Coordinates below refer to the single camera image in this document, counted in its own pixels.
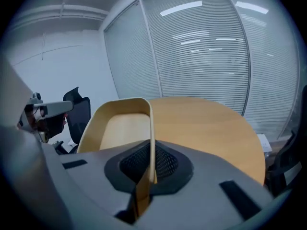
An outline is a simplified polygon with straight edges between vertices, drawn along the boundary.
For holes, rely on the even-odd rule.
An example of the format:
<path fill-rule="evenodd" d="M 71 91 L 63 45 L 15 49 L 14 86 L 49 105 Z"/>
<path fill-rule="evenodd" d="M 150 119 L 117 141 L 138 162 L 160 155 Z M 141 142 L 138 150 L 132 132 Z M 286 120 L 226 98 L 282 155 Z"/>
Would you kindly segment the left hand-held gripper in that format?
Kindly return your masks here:
<path fill-rule="evenodd" d="M 71 101 L 43 103 L 40 93 L 34 92 L 20 116 L 17 127 L 32 133 L 40 142 L 48 143 L 49 138 L 44 131 L 44 123 L 38 118 L 51 118 L 72 109 L 73 102 Z"/>

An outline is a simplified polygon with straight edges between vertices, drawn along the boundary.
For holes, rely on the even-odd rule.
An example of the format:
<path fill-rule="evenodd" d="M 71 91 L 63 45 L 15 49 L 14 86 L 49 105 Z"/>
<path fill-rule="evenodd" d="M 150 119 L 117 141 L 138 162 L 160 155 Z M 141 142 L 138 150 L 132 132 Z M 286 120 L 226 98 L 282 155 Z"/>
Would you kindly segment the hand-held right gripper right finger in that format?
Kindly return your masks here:
<path fill-rule="evenodd" d="M 134 226 L 140 230 L 224 230 L 244 222 L 220 186 L 233 181 L 259 209 L 273 197 L 262 184 L 221 157 L 178 144 L 158 144 L 187 156 L 193 175 L 178 192 L 154 196 Z"/>

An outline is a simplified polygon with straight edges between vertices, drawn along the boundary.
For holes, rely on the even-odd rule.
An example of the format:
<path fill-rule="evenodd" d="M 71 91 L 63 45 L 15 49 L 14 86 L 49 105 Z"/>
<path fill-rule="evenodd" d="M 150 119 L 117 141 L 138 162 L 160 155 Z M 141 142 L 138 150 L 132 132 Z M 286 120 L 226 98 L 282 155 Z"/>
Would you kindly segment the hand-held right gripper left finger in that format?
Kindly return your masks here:
<path fill-rule="evenodd" d="M 74 222 L 134 223 L 148 208 L 152 182 L 148 140 L 96 152 L 58 155 L 43 145 L 48 170 Z"/>

